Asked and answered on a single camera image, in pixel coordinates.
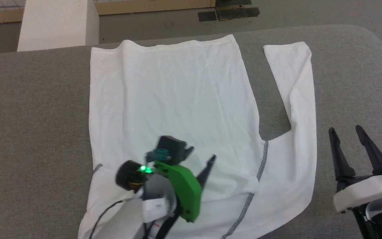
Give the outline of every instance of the green plastic part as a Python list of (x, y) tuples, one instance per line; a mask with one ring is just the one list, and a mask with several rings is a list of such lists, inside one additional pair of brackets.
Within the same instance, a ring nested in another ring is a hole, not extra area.
[(181, 218), (194, 222), (200, 214), (202, 188), (191, 170), (182, 165), (167, 165), (160, 161), (154, 164), (158, 174), (167, 177), (175, 190), (180, 206)]

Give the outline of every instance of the gray floor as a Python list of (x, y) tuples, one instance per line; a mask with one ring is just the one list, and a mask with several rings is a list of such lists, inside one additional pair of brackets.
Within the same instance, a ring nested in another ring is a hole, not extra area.
[[(324, 24), (362, 26), (382, 40), (382, 0), (253, 0), (253, 6), (257, 18), (222, 22), (199, 22), (197, 12), (205, 9), (103, 16), (100, 43)], [(0, 52), (16, 50), (19, 32), (20, 23), (0, 24)]]

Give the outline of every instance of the gray stitched seam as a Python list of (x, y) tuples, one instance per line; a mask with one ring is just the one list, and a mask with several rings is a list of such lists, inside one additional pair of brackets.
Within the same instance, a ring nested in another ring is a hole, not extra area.
[[(265, 141), (265, 145), (263, 147), (263, 159), (262, 159), (262, 162), (260, 163), (259, 171), (257, 172), (257, 176), (256, 176), (258, 182), (260, 182), (260, 178), (262, 177), (262, 173), (263, 173), (263, 170), (264, 170), (265, 165), (266, 165), (266, 160), (267, 160), (267, 156), (268, 156), (268, 145), (269, 145), (269, 142)], [(238, 227), (238, 225), (240, 225), (241, 221), (244, 219), (244, 217), (247, 213), (248, 208), (250, 207), (250, 203), (253, 200), (253, 196), (254, 196), (254, 194), (252, 194), (252, 193), (250, 193), (248, 195), (247, 200), (245, 201), (244, 207), (241, 210), (240, 216), (235, 221), (235, 223), (232, 225), (232, 227), (229, 228), (228, 232), (222, 236), (222, 239), (225, 239), (228, 236), (232, 235), (232, 233), (234, 233), (234, 231)]]
[(97, 166), (94, 168), (94, 172), (93, 172), (93, 174), (94, 174), (95, 172), (97, 172), (97, 170), (99, 170), (102, 166), (103, 166), (103, 165), (102, 165), (101, 163), (97, 164)]

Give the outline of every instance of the gray table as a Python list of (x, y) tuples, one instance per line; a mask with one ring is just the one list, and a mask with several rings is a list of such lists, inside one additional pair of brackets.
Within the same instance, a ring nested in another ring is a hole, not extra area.
[[(354, 26), (299, 27), (234, 36), (260, 111), (260, 135), (266, 140), (285, 133), (290, 125), (263, 45), (304, 41), (313, 54), (318, 157), (312, 202), (302, 214), (264, 238), (361, 238), (353, 216), (335, 212), (332, 204), (335, 181), (327, 131), (336, 128), (351, 165), (358, 173), (368, 173), (370, 163), (354, 126), (365, 127), (382, 150), (382, 42)], [(92, 176), (90, 49), (0, 54), (0, 238), (77, 237)]]

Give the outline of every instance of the wooden board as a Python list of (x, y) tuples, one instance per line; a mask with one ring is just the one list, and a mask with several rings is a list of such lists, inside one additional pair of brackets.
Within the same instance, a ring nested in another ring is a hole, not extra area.
[[(216, 0), (127, 0), (122, 2), (96, 3), (99, 15), (156, 12), (180, 9), (214, 7)], [(0, 11), (0, 23), (21, 22), (23, 9)]]

